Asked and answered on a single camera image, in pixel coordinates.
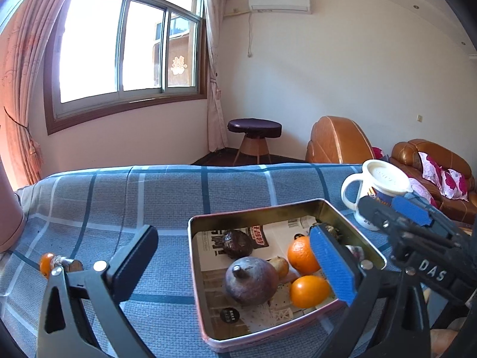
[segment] stool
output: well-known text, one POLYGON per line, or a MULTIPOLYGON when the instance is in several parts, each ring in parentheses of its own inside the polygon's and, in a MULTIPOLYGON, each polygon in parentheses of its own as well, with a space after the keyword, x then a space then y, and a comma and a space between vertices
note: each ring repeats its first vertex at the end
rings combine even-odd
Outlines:
POLYGON ((245 133, 242 145, 235 156, 233 165, 237 162, 240 153, 257 157, 257 164, 260 164, 260 156, 268 155, 271 163, 270 152, 266 138, 277 138, 281 136, 281 124, 269 120, 257 118, 239 118, 228 123, 228 130, 234 133, 245 133))

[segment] electrical wire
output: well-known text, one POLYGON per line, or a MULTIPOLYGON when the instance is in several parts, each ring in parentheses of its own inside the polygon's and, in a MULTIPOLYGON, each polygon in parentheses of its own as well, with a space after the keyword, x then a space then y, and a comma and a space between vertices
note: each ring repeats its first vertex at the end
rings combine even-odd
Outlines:
POLYGON ((252 12, 249 13, 249 53, 247 54, 249 58, 253 56, 252 54, 252 12))

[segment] purple stool cushion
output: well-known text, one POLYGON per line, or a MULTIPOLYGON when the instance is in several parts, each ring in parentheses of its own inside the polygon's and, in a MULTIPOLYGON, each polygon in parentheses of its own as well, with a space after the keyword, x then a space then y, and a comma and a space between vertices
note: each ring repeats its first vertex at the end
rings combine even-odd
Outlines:
POLYGON ((249 138, 277 138, 281 136, 281 124, 257 118, 239 118, 228 123, 228 130, 245 133, 249 138))

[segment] small orange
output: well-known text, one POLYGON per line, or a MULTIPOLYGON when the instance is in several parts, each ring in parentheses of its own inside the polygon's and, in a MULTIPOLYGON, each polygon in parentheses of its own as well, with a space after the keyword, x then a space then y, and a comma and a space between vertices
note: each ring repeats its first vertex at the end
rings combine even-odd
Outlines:
POLYGON ((311 308, 330 296, 331 287, 323 277, 303 276, 290 287, 290 300, 298 308, 311 308))
POLYGON ((288 262, 300 274, 312 274, 320 270, 320 264, 312 252, 309 237, 298 237, 288 248, 288 262))
POLYGON ((54 256, 53 253, 45 253, 40 258, 40 272, 46 278, 49 278, 49 273, 52 271, 52 258, 54 256))

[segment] window frame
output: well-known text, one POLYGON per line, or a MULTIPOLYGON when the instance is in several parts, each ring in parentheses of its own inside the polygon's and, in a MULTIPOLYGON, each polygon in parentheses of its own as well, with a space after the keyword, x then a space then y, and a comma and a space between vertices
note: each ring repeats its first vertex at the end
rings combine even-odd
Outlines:
POLYGON ((54 24, 45 51, 44 64, 44 107, 48 135, 68 127, 118 112, 145 106, 166 104, 177 101, 205 99, 207 97, 207 44, 205 21, 166 0, 123 0, 120 22, 118 23, 116 80, 118 91, 80 98, 61 103, 59 86, 59 61, 64 24, 71 0, 66 0, 54 24), (127 13, 132 1, 159 8, 164 11, 161 52, 161 87, 153 89, 123 90, 123 56, 127 26, 127 13), (192 87, 168 87, 169 26, 172 13, 195 23, 194 42, 196 46, 194 66, 195 85, 192 87))

